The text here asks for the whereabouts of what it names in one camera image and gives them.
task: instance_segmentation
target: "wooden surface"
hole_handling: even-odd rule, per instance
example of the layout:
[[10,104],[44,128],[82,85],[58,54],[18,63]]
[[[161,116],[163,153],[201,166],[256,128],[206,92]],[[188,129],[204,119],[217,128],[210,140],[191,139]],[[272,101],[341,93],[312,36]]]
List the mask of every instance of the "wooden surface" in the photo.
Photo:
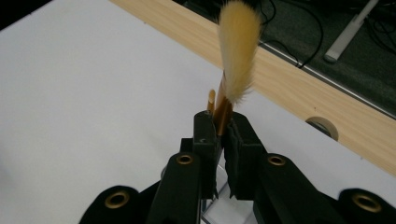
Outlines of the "wooden surface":
[[[215,23],[172,0],[110,1],[222,68]],[[396,176],[396,120],[261,48],[254,74],[255,91],[302,120],[329,120],[340,144]]]

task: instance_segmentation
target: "brass ring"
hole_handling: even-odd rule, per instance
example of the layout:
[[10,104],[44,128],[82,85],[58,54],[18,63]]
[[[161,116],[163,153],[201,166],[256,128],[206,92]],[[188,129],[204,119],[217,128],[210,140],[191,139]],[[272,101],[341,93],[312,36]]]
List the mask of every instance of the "brass ring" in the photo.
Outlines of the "brass ring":
[[129,201],[129,193],[125,190],[120,190],[107,196],[105,206],[110,209],[123,207]]
[[352,201],[360,208],[372,213],[378,213],[382,210],[382,206],[377,200],[362,193],[354,194]]
[[181,155],[177,157],[177,163],[181,165],[188,165],[192,163],[194,159],[190,155]]
[[286,163],[285,159],[278,156],[270,156],[268,157],[268,161],[273,165],[282,166]]

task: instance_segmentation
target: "white table surface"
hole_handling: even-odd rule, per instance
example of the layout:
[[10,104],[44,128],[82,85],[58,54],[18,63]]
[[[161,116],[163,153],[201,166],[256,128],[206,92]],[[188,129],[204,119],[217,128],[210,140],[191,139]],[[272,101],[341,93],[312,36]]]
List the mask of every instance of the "white table surface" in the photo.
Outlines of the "white table surface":
[[[221,70],[106,0],[53,0],[0,32],[0,223],[78,223],[156,182]],[[256,92],[243,113],[322,192],[396,205],[396,178]]]

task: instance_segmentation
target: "circular hole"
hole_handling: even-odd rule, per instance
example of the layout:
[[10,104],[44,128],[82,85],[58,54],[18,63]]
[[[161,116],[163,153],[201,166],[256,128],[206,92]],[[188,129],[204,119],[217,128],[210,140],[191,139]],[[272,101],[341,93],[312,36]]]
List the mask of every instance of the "circular hole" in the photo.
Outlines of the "circular hole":
[[286,163],[286,161],[283,158],[278,156],[271,156],[268,158],[268,161],[273,165],[279,165],[279,166],[284,165]]
[[177,162],[182,165],[187,165],[192,163],[193,159],[189,155],[181,155],[177,157]]
[[329,120],[321,117],[312,117],[307,119],[305,122],[335,141],[338,141],[338,131]]
[[381,204],[379,204],[379,202],[365,194],[354,194],[352,196],[352,201],[360,208],[372,213],[378,213],[382,210]]
[[109,195],[105,200],[105,206],[110,209],[120,208],[129,201],[129,194],[125,190],[117,191]]

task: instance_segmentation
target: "brush bristles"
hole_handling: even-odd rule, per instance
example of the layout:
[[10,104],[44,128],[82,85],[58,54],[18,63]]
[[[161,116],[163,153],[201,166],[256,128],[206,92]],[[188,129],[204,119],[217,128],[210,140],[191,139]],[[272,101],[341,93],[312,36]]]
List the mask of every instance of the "brush bristles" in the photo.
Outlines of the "brush bristles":
[[219,41],[226,78],[225,96],[238,104],[247,93],[260,36],[260,18],[242,1],[232,1],[220,12]]

